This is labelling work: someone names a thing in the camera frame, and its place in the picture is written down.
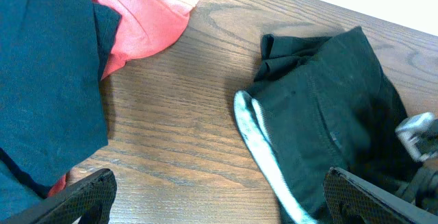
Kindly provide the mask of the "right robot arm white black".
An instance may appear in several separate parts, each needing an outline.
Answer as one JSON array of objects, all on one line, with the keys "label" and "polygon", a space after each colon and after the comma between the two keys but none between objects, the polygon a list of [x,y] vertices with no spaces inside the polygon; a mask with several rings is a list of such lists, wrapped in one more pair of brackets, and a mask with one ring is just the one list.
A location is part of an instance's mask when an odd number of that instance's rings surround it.
[{"label": "right robot arm white black", "polygon": [[396,196],[437,215],[437,160],[425,161],[413,179],[399,187]]}]

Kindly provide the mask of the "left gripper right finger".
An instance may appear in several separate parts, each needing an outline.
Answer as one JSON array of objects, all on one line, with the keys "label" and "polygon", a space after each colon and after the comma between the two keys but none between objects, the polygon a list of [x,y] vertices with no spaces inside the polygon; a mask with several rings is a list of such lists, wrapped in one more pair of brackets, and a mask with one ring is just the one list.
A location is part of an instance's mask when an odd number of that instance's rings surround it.
[{"label": "left gripper right finger", "polygon": [[[391,184],[399,189],[408,183]],[[330,168],[326,174],[324,196],[335,223],[437,224],[437,215],[339,167]]]}]

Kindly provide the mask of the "black shorts with white lining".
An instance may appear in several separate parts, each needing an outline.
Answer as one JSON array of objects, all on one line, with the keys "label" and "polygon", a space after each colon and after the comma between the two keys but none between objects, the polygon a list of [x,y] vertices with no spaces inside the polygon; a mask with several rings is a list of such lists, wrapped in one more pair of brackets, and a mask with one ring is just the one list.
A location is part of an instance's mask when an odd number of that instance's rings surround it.
[{"label": "black shorts with white lining", "polygon": [[339,167],[395,192],[419,166],[396,136],[407,117],[360,27],[336,36],[266,34],[235,123],[273,189],[282,223],[330,223],[323,182]]}]

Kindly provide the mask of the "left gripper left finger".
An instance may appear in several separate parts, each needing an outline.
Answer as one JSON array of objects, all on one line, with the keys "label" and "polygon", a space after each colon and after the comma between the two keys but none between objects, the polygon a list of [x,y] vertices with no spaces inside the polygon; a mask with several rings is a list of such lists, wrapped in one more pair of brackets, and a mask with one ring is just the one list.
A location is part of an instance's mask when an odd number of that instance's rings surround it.
[{"label": "left gripper left finger", "polygon": [[116,191],[113,172],[100,169],[1,224],[108,224]]}]

